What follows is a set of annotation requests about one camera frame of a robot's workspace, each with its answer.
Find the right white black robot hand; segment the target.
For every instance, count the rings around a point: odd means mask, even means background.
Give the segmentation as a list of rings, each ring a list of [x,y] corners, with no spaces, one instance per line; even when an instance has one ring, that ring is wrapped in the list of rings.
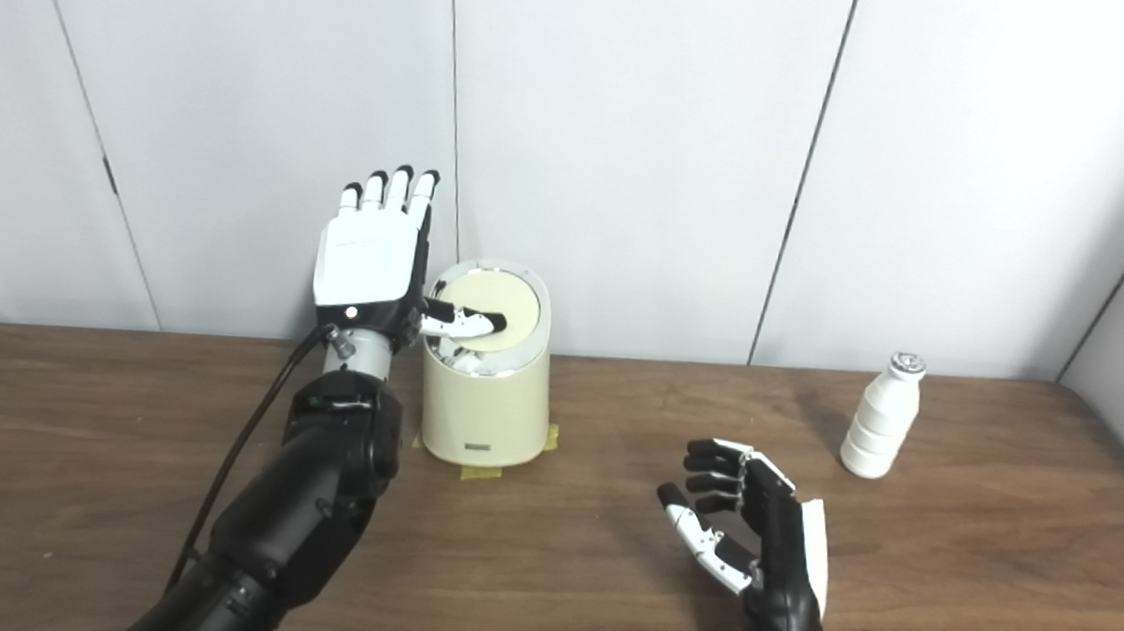
[[[830,575],[823,501],[756,448],[701,438],[686,445],[685,485],[658,501],[687,550],[736,594],[749,631],[823,631]]]

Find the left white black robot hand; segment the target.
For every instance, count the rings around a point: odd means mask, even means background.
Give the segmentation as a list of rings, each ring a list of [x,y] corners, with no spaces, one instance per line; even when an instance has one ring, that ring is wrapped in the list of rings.
[[[312,274],[317,325],[368,331],[397,353],[423,334],[451,339],[506,332],[507,317],[435,300],[424,291],[430,215],[439,172],[375,172],[342,190],[339,211],[321,229]]]

